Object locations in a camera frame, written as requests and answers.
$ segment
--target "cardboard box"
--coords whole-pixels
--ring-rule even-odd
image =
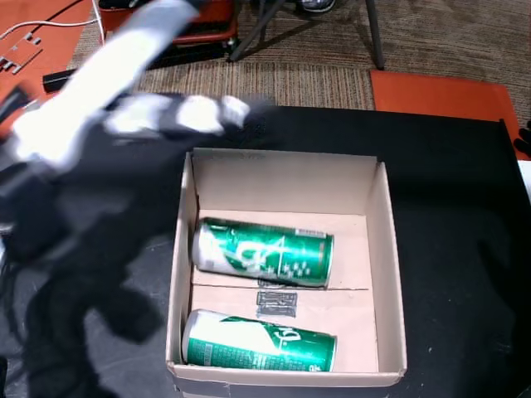
[[[181,188],[166,362],[183,396],[236,398],[238,386],[390,386],[403,377],[402,292],[383,163],[326,153],[196,149],[186,157]],[[191,242],[196,222],[204,216],[334,234],[328,288],[281,289],[194,269]],[[292,300],[288,311],[270,314],[268,303],[262,308],[267,292]],[[185,365],[182,333],[196,308],[333,334],[338,337],[334,369],[314,373]]]

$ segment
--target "brown carpet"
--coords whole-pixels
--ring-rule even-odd
[[[373,109],[368,70],[372,43],[363,0],[307,21],[288,4],[236,64],[210,61],[149,72],[141,90],[210,95],[262,93],[278,104]],[[531,119],[529,0],[392,0],[377,2],[386,70],[464,77],[507,86],[521,124]],[[240,35],[256,21],[245,5]],[[85,32],[72,65],[97,46]]]

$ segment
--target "green can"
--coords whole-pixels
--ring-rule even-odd
[[[202,271],[326,286],[334,237],[322,232],[205,218],[193,240],[192,261]]]
[[[198,309],[184,329],[183,359],[199,366],[332,371],[336,342],[325,333]]]

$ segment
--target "can lid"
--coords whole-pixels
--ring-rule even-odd
[[[329,371],[332,371],[334,369],[335,355],[338,352],[338,337],[337,336],[333,336],[333,338],[334,338],[334,349],[332,351],[332,361],[330,361],[330,369],[329,369]]]
[[[201,264],[201,249],[199,246],[199,239],[202,234],[202,229],[204,224],[202,221],[199,221],[196,227],[196,231],[193,234],[193,243],[192,243],[192,264],[198,266]]]
[[[190,340],[190,332],[192,331],[193,326],[196,324],[197,316],[199,314],[199,309],[194,309],[190,314],[188,315],[188,320],[186,322],[186,326],[184,327],[183,332],[183,343],[181,344],[181,352],[183,354],[183,360],[185,363],[188,362],[188,344]]]
[[[329,285],[329,282],[330,282],[330,274],[332,273],[332,260],[334,259],[334,242],[335,242],[335,239],[334,239],[334,236],[333,235],[328,235],[329,238],[330,238],[330,252],[329,252],[329,258],[328,258],[328,271],[327,271],[327,274],[326,274],[326,281],[324,282],[324,287],[327,288],[328,285]]]

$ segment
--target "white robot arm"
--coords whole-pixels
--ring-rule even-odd
[[[154,0],[141,7],[56,97],[15,120],[5,149],[18,161],[43,162],[62,174],[78,163],[96,121],[109,133],[132,138],[162,134],[171,139],[181,131],[221,135],[228,124],[242,127],[251,106],[234,97],[138,94],[119,99],[198,14],[202,2]]]

